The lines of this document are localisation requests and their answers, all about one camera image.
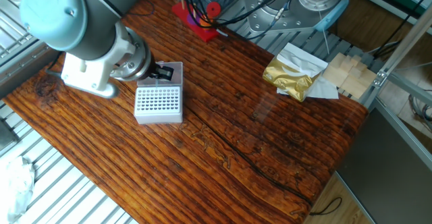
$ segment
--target crumpled paper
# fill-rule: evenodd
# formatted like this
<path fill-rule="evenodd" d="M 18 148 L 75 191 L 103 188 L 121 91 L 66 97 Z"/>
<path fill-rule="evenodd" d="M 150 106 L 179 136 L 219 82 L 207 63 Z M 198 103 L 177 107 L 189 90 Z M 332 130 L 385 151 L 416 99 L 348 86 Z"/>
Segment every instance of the crumpled paper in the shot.
<path fill-rule="evenodd" d="M 321 76 L 328 63 L 288 43 L 270 62 L 263 78 L 302 102 L 306 97 L 338 99 L 337 88 Z"/>
<path fill-rule="evenodd" d="M 0 223 L 14 223 L 26 211 L 34 189 L 34 169 L 26 159 L 11 161 L 0 179 Z"/>

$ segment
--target metal grating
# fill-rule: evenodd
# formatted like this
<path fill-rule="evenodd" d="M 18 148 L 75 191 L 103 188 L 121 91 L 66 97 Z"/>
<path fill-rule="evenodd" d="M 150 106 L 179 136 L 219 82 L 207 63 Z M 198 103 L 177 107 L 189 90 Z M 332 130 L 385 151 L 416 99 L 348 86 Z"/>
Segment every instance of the metal grating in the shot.
<path fill-rule="evenodd" d="M 222 18 L 230 19 L 244 12 L 243 1 L 236 0 Z M 246 37 L 256 34 L 250 30 L 247 20 L 228 28 Z M 287 43 L 292 43 L 327 62 L 343 53 L 360 55 L 362 62 L 375 73 L 383 66 L 383 62 L 373 61 L 371 55 L 339 37 L 328 32 L 326 36 L 330 54 L 327 53 L 324 34 L 316 31 L 267 34 L 252 42 L 274 55 Z M 350 96 L 343 90 L 340 93 Z M 18 223 L 137 223 L 2 101 L 0 119 L 19 139 L 16 145 L 0 155 L 0 165 L 23 156 L 36 169 L 32 202 Z"/>
<path fill-rule="evenodd" d="M 27 43 L 32 36 L 21 25 L 20 8 L 11 0 L 0 0 L 0 67 L 1 59 Z"/>
<path fill-rule="evenodd" d="M 0 166 L 23 156 L 35 169 L 34 194 L 18 223 L 136 223 L 3 101 L 0 120 L 18 138 Z"/>

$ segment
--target wooden block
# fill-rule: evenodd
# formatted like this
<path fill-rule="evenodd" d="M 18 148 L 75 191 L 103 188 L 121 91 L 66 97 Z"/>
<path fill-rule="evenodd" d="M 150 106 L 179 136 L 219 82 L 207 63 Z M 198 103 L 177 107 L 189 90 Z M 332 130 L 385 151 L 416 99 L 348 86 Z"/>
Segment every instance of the wooden block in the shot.
<path fill-rule="evenodd" d="M 345 57 L 345 55 L 338 53 L 329 65 L 333 66 L 334 68 L 339 68 L 342 62 L 345 60 Z"/>
<path fill-rule="evenodd" d="M 361 62 L 357 63 L 357 65 L 355 65 L 355 67 L 361 72 L 363 72 L 367 69 L 367 66 Z"/>
<path fill-rule="evenodd" d="M 348 75 L 344 83 L 341 85 L 341 88 L 349 92 L 352 96 L 355 96 L 359 99 L 363 95 L 363 93 L 365 93 L 368 87 L 360 83 L 358 78 L 355 78 L 352 75 Z"/>
<path fill-rule="evenodd" d="M 340 87 L 346 77 L 348 76 L 348 72 L 344 72 L 341 69 L 338 68 L 334 68 L 333 66 L 327 66 L 327 69 L 325 69 L 323 77 L 327 80 L 329 80 L 329 82 L 335 84 L 336 86 Z"/>
<path fill-rule="evenodd" d="M 359 81 L 364 86 L 369 87 L 372 84 L 373 80 L 375 80 L 376 77 L 377 77 L 377 74 L 366 69 L 365 71 L 363 71 L 362 76 L 359 78 Z"/>
<path fill-rule="evenodd" d="M 362 76 L 363 71 L 357 69 L 357 67 L 353 67 L 350 70 L 350 75 L 354 76 L 355 78 L 360 78 Z"/>
<path fill-rule="evenodd" d="M 352 66 L 353 65 L 351 63 L 351 56 L 346 56 L 345 59 L 342 61 L 342 64 L 340 65 L 340 69 L 345 72 L 350 72 Z"/>
<path fill-rule="evenodd" d="M 356 66 L 358 63 L 362 61 L 362 57 L 355 55 L 351 58 L 351 63 Z"/>

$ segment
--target floor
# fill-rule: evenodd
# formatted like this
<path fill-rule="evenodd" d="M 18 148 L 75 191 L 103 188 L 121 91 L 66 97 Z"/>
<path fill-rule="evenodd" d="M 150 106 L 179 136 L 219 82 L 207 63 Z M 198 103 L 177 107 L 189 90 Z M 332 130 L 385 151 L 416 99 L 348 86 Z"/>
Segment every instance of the floor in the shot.
<path fill-rule="evenodd" d="M 328 215 L 308 216 L 304 224 L 369 224 L 368 219 L 358 208 L 350 193 L 336 175 L 334 175 L 327 186 L 325 186 L 323 193 L 312 208 L 312 212 L 322 211 L 334 198 L 337 197 L 342 197 L 342 203 L 335 212 Z M 338 202 L 334 202 L 327 210 L 331 211 L 337 205 Z"/>

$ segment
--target metal bracket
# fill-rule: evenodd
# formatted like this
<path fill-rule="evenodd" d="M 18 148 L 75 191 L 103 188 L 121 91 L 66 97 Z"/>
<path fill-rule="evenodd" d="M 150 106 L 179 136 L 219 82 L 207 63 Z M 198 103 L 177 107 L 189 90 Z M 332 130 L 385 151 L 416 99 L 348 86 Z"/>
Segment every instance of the metal bracket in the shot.
<path fill-rule="evenodd" d="M 378 72 L 377 77 L 373 80 L 372 86 L 381 88 L 389 75 L 385 72 Z"/>

